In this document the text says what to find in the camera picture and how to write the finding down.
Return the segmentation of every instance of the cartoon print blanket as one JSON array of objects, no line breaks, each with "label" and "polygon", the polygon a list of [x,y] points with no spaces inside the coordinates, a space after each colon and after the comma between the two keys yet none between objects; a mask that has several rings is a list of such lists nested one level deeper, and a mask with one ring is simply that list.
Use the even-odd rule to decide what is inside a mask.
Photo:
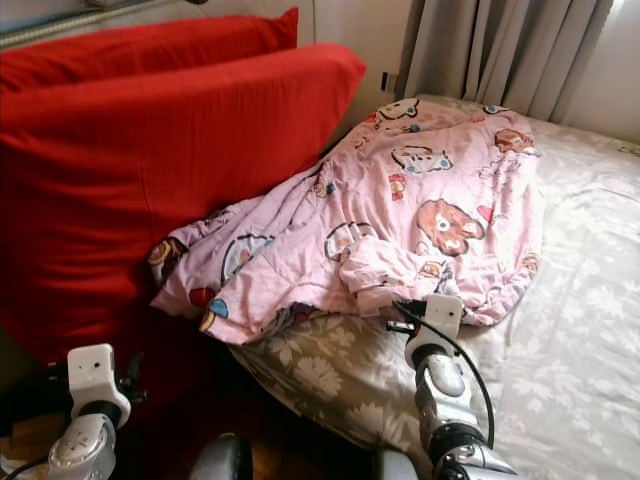
[{"label": "cartoon print blanket", "polygon": [[543,201],[525,118],[406,99],[355,127],[312,170],[172,232],[148,261],[152,305],[243,344],[330,311],[458,295],[498,322],[536,271]]}]

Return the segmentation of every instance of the red cushion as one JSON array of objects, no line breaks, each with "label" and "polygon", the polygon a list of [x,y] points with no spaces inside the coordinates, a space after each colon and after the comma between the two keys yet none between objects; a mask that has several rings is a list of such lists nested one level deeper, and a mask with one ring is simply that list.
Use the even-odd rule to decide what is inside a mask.
[{"label": "red cushion", "polygon": [[192,68],[295,48],[298,9],[104,30],[2,54],[0,92]]},{"label": "red cushion", "polygon": [[43,360],[109,341],[121,359],[156,352],[145,375],[178,368],[196,326],[150,314],[148,250],[312,165],[363,74],[346,48],[319,45],[5,95],[2,325]]}]

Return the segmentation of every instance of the bed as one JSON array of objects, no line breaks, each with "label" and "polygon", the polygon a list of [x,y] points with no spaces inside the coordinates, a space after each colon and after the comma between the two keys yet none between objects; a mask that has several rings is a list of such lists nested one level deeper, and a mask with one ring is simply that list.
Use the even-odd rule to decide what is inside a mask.
[{"label": "bed", "polygon": [[[471,115],[482,108],[428,100]],[[504,321],[463,327],[460,338],[492,394],[496,449],[521,474],[637,478],[640,147],[531,124],[546,200],[541,263]],[[357,316],[326,315],[232,352],[294,412],[363,447],[407,452],[429,478],[405,341]]]}]

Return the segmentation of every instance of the white bed sheet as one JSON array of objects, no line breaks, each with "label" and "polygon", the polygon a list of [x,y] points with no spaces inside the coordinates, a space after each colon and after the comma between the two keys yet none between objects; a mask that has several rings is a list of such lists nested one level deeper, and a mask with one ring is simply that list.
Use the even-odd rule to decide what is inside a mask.
[{"label": "white bed sheet", "polygon": [[[429,97],[475,114],[480,106]],[[640,148],[532,120],[545,234],[536,278],[496,327],[462,343],[488,383],[496,449],[536,480],[638,478]],[[282,403],[424,478],[404,341],[357,317],[307,319],[236,358]],[[483,404],[475,395],[484,422]]]}]

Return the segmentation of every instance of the wooden floor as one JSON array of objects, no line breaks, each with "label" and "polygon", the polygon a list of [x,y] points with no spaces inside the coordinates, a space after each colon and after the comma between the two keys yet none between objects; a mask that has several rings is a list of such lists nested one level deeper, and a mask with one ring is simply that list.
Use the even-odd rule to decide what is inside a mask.
[{"label": "wooden floor", "polygon": [[[371,478],[371,456],[280,405],[227,352],[222,378],[118,439],[114,479],[186,480],[203,446],[234,432],[251,442],[255,480]],[[231,386],[230,378],[236,381]]]}]

